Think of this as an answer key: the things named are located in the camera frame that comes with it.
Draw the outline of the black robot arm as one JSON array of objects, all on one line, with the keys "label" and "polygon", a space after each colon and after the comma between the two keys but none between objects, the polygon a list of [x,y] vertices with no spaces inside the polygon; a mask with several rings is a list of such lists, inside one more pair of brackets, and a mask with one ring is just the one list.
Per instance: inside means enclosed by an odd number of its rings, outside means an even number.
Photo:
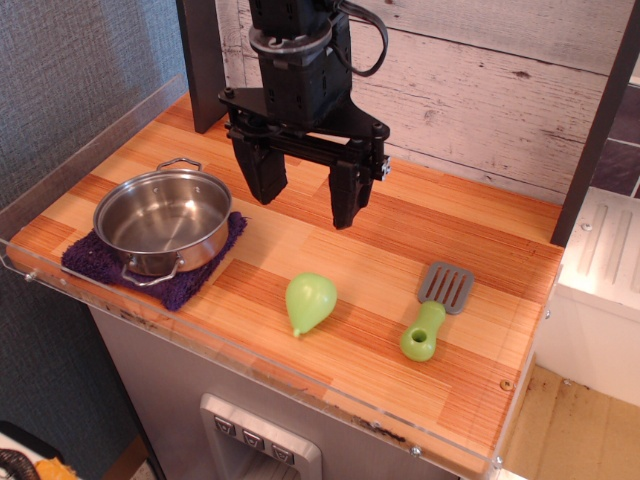
[{"label": "black robot arm", "polygon": [[390,171],[384,145],[390,129],[351,98],[354,76],[375,74],[384,60],[354,66],[349,20],[387,28],[350,1],[253,1],[249,43],[258,56],[259,88],[227,87],[228,136],[249,189],[261,204],[287,185],[288,156],[329,169],[333,225],[351,227],[367,206],[374,181]]}]

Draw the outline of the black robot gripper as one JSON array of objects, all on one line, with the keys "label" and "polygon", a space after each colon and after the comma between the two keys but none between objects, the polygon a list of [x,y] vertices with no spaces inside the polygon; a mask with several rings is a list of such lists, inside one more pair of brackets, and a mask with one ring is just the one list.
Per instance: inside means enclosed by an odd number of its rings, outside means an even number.
[{"label": "black robot gripper", "polygon": [[[353,64],[349,20],[375,27],[384,43],[386,26],[367,9],[254,9],[248,38],[258,56],[262,84],[225,88],[233,149],[253,197],[271,203],[286,187],[284,154],[331,164],[333,225],[352,226],[367,206],[373,179],[389,172],[384,142],[390,129],[351,99],[354,76],[369,77],[382,66]],[[268,139],[269,145],[259,141]]]}]

